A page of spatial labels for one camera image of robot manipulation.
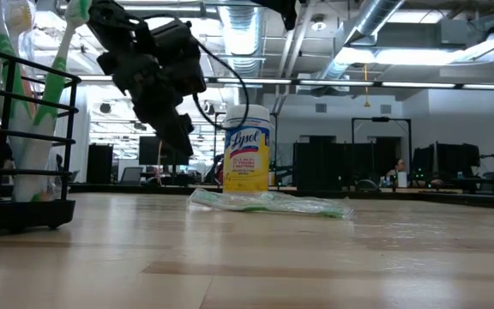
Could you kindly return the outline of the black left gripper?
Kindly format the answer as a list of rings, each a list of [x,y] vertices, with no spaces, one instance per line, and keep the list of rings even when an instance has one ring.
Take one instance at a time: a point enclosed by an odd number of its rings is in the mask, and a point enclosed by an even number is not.
[[[194,130],[192,120],[187,112],[177,109],[183,97],[164,92],[164,71],[156,57],[130,43],[103,52],[99,66],[122,93],[130,94],[139,121],[150,124],[156,135],[179,153],[193,155],[189,138]]]

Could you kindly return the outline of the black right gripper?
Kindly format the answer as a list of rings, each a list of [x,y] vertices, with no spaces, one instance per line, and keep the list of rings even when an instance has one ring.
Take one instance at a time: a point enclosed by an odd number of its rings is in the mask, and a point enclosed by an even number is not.
[[[253,3],[277,12],[284,24],[285,30],[293,30],[296,27],[297,12],[296,0],[253,0]]]

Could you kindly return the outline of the plastic-wrapped green toothbrush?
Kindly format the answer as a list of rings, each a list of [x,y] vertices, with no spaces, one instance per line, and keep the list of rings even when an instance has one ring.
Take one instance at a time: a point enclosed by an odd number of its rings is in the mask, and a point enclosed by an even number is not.
[[[285,193],[263,191],[253,193],[219,193],[195,189],[189,202],[213,209],[235,212],[273,212],[348,220],[353,208],[339,200],[317,197],[295,197]]]

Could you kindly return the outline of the green and white toothbrush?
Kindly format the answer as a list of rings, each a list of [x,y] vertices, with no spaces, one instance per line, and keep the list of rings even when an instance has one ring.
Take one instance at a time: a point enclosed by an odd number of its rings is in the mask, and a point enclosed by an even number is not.
[[[3,2],[0,0],[0,52],[16,57],[15,50],[9,38],[3,19]],[[21,79],[21,67],[19,63],[8,64],[3,68],[2,78],[4,82],[10,79],[13,81],[12,92],[24,96],[24,89]],[[28,102],[19,99],[12,99],[9,114],[9,128],[11,130],[26,131],[31,124],[31,115]]]
[[[89,9],[93,0],[69,0],[64,17],[66,28],[58,47],[52,68],[64,72],[67,69],[69,47],[75,30],[89,21]],[[64,90],[65,79],[55,73],[49,73],[45,79],[42,100],[58,104]],[[54,136],[58,108],[40,105],[33,117],[29,132],[39,135]],[[52,148],[52,141],[27,139],[22,150],[18,167],[26,170],[45,170]],[[32,202],[38,200],[44,192],[44,175],[18,174],[13,190],[14,202]]]

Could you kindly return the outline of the plastic-wrapped orange toothbrush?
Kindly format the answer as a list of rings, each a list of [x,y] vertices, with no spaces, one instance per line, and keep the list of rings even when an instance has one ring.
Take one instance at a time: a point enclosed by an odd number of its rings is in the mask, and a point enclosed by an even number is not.
[[[35,5],[30,0],[8,0],[4,21],[9,39],[16,52],[19,51],[20,37],[32,30]]]

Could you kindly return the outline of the black computer monitor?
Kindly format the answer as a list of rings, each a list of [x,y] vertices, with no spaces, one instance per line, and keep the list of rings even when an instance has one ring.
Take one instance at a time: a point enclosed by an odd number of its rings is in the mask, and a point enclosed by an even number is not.
[[[140,165],[188,166],[190,158],[160,140],[158,136],[141,136],[138,160]]]

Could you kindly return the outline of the grey office chair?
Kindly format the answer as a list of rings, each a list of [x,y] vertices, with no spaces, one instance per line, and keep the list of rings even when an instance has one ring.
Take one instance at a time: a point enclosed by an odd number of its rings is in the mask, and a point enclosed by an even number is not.
[[[142,178],[142,167],[126,167],[123,170],[120,185],[139,185]]]

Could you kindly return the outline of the long ceiling light strip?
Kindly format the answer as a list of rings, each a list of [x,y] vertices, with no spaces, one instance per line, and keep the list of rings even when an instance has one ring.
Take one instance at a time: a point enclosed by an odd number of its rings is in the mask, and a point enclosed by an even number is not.
[[[278,87],[337,87],[337,88],[413,88],[413,89],[444,89],[468,91],[494,91],[494,83],[453,83],[453,82],[396,82],[396,81],[366,81],[366,80],[316,80],[291,78],[244,78],[244,85],[259,88],[262,86]],[[233,77],[204,78],[207,87],[224,85],[242,86],[241,80]]]

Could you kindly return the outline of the black cabinet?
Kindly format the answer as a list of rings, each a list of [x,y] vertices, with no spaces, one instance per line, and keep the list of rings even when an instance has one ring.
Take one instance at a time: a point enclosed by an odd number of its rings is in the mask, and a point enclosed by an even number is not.
[[[90,144],[87,158],[87,183],[108,185],[111,183],[112,145]]]

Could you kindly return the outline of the yellow Lysol wipes canister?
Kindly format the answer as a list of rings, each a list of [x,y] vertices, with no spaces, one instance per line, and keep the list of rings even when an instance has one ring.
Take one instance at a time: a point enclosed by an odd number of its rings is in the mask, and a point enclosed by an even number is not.
[[[231,106],[225,132],[223,192],[268,190],[271,124],[269,110],[259,105]]]

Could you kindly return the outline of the black partition screen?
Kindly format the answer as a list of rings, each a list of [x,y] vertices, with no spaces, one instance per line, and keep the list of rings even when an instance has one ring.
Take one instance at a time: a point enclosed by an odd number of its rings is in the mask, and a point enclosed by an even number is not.
[[[292,183],[301,191],[377,191],[400,160],[395,137],[350,143],[312,136],[293,146]]]

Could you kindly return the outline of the person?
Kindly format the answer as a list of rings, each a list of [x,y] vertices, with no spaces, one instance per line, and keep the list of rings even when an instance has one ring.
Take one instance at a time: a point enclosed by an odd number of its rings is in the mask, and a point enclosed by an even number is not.
[[[395,166],[386,173],[386,177],[389,182],[397,181],[398,179],[401,181],[407,179],[405,162],[402,158],[395,160]]]

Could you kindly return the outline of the black distant workstation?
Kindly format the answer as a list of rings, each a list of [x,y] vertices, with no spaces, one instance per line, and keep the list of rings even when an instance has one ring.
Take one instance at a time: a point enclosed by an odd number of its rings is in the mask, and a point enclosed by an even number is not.
[[[483,159],[494,160],[494,153],[481,154],[478,146],[468,143],[435,142],[425,148],[416,148],[411,160],[409,185],[494,196],[494,172],[477,172]]]

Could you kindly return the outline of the silver round ventilation duct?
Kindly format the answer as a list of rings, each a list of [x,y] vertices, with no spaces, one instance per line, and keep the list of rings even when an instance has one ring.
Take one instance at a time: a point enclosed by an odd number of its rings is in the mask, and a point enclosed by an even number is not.
[[[262,18],[264,9],[255,6],[218,8],[228,63],[242,77],[258,77],[262,60]]]
[[[356,63],[347,56],[348,46],[357,40],[368,39],[369,45],[376,44],[377,34],[391,16],[406,0],[364,0],[359,13],[343,21],[334,37],[334,55],[318,75],[318,79],[336,80]]]

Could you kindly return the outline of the black aluminium table frame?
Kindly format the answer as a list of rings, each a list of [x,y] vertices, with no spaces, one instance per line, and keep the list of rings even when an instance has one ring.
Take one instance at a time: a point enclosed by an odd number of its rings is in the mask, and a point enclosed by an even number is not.
[[[188,196],[194,192],[195,186],[180,187],[167,186],[157,187],[149,185],[90,185],[72,184],[70,193],[120,193],[120,194],[160,194],[160,195],[183,195]],[[397,200],[397,201],[418,201],[430,203],[456,204],[469,207],[479,207],[494,209],[494,196],[468,195],[438,193],[437,191],[423,192],[414,191],[391,191],[391,192],[358,192],[358,191],[296,191],[287,190],[285,187],[279,190],[271,190],[289,194],[295,197],[318,197],[342,199],[349,197],[358,200]]]

